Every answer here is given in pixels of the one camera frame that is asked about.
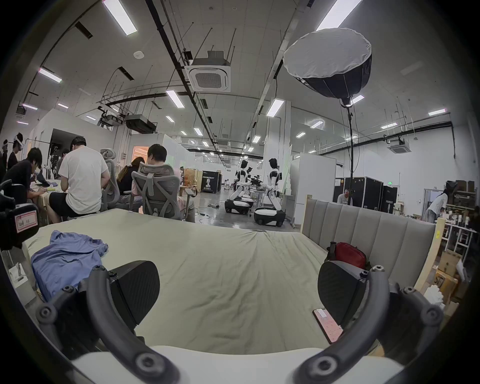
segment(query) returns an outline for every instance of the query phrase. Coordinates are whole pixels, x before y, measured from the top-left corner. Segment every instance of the softbox light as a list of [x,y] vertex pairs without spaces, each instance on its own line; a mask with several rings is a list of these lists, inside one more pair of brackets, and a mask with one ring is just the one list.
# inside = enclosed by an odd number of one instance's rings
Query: softbox light
[[348,28],[328,28],[298,39],[284,54],[288,73],[326,97],[351,104],[367,84],[372,67],[372,46]]

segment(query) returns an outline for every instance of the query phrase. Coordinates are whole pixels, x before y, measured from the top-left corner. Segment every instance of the smartphone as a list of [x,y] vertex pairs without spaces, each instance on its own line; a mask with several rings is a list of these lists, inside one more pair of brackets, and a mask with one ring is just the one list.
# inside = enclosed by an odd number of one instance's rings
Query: smartphone
[[313,315],[317,319],[317,322],[325,334],[328,342],[330,344],[335,343],[343,332],[342,327],[335,322],[333,317],[325,308],[314,310]]

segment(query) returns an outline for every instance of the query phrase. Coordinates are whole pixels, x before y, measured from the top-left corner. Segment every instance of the gray mesh chair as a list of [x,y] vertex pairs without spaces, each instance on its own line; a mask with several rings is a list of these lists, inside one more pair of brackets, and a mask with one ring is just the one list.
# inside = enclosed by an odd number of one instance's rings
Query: gray mesh chair
[[144,214],[175,220],[187,217],[193,192],[186,190],[185,212],[180,211],[177,201],[180,179],[175,176],[170,165],[152,166],[140,163],[138,172],[132,172],[132,179],[142,196]]
[[101,211],[106,211],[107,209],[115,208],[115,205],[120,199],[120,190],[115,176],[114,162],[117,154],[111,148],[102,148],[100,149],[100,153],[102,154],[105,163],[107,164],[108,171],[110,172],[110,180],[102,192],[102,206],[100,208]]

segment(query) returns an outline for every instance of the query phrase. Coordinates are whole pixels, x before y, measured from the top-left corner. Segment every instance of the gray fabric headboard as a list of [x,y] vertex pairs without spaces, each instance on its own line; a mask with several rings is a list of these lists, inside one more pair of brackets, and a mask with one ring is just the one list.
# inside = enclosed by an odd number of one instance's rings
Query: gray fabric headboard
[[402,288],[415,285],[434,232],[435,225],[424,221],[314,199],[307,199],[302,226],[325,250],[331,241],[357,247]]

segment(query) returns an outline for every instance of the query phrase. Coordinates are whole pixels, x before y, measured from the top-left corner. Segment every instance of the blue cloth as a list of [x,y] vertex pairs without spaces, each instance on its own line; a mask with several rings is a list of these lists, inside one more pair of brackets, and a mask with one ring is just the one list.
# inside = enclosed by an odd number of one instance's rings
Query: blue cloth
[[102,240],[78,233],[53,231],[50,245],[32,256],[32,269],[45,300],[66,285],[77,287],[87,278],[100,258],[108,251]]

